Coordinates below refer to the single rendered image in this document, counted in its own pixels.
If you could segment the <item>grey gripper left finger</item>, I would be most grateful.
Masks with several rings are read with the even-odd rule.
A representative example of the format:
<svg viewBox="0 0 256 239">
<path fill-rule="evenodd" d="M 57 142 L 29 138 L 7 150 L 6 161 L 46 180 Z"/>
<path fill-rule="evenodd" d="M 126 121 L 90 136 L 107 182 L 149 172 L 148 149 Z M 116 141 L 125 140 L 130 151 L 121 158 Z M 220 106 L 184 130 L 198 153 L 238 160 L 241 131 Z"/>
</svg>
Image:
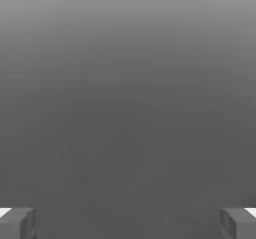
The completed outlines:
<svg viewBox="0 0 256 239">
<path fill-rule="evenodd" d="M 33 207 L 0 207 L 0 239 L 38 239 Z"/>
</svg>

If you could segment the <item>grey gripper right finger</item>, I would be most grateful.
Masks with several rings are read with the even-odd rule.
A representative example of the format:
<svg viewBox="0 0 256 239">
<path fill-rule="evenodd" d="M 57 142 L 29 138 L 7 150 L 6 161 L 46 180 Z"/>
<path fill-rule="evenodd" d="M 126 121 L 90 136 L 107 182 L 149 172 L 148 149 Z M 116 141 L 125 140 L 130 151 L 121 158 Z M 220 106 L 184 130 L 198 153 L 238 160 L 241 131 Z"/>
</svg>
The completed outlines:
<svg viewBox="0 0 256 239">
<path fill-rule="evenodd" d="M 221 208 L 220 239 L 256 239 L 256 207 Z"/>
</svg>

